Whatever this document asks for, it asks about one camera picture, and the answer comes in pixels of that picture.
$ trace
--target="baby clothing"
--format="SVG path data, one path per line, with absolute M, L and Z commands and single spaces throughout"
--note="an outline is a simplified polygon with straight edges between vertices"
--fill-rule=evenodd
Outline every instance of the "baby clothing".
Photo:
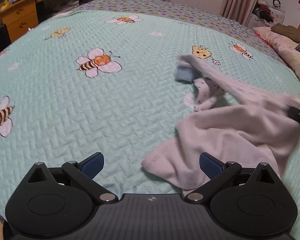
M 177 122 L 178 135 L 150 152 L 142 161 L 144 169 L 180 187 L 184 194 L 209 181 L 199 166 L 203 152 L 246 168 L 267 162 L 282 175 L 300 137 L 300 124 L 288 118 L 286 111 L 288 106 L 299 108 L 300 100 L 228 78 L 193 55 L 181 56 L 179 66 L 206 77 L 194 81 L 198 112 Z M 209 109 L 225 92 L 242 105 Z

